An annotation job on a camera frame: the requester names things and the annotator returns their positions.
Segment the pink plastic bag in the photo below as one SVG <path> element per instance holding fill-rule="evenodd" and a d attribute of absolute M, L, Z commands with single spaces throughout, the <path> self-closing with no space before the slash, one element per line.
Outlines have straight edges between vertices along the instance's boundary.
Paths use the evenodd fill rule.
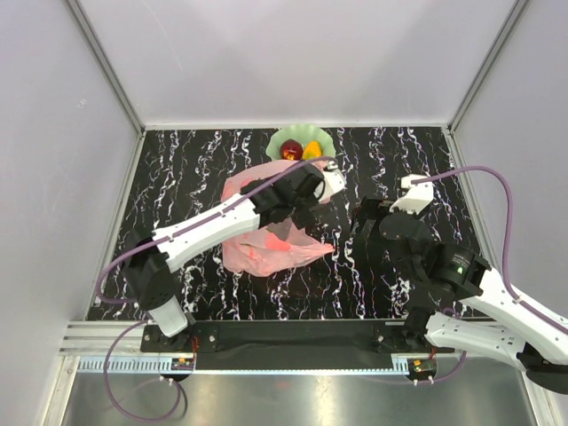
<path fill-rule="evenodd" d="M 267 162 L 229 177 L 221 201 L 227 201 L 254 180 L 276 175 L 292 165 L 291 161 Z M 291 219 L 244 233 L 222 243 L 223 266 L 230 272 L 247 272 L 267 277 L 275 272 L 308 265 L 327 254 L 334 246 L 311 237 Z"/>

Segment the yellow green mango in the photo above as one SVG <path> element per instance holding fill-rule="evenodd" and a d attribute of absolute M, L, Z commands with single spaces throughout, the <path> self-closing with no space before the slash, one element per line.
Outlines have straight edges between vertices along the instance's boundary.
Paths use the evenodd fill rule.
<path fill-rule="evenodd" d="M 306 145 L 303 151 L 303 159 L 305 161 L 319 158 L 322 156 L 322 148 L 320 142 L 317 140 L 312 140 Z"/>

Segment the red apple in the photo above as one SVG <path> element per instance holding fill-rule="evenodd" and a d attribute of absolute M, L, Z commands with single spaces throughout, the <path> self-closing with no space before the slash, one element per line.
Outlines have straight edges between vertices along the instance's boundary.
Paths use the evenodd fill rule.
<path fill-rule="evenodd" d="M 299 161 L 303 159 L 303 146 L 294 139 L 284 141 L 280 146 L 280 158 L 289 161 Z"/>

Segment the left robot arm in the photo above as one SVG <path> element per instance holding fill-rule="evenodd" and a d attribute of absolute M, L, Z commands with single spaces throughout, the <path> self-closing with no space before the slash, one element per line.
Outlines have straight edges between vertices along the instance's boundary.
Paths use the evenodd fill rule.
<path fill-rule="evenodd" d="M 216 207 L 186 221 L 135 234 L 119 263 L 134 300 L 172 351 L 191 342 L 194 323 L 181 306 L 175 275 L 220 246 L 231 272 L 265 277 L 308 265 L 334 248 L 305 231 L 312 212 L 345 188 L 333 162 L 276 161 L 230 178 Z"/>

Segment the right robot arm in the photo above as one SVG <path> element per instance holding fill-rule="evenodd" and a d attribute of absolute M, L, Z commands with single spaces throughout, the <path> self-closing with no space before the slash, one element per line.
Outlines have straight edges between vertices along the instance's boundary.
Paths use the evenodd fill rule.
<path fill-rule="evenodd" d="M 367 236 L 368 253 L 388 254 L 418 288 L 459 302 L 498 322 L 468 322 L 415 306 L 405 323 L 379 344 L 392 351 L 448 348 L 508 364 L 540 387 L 567 392 L 567 322 L 522 291 L 506 288 L 500 272 L 478 253 L 436 241 L 420 215 L 395 209 L 392 201 L 364 198 L 351 215 L 351 230 Z"/>

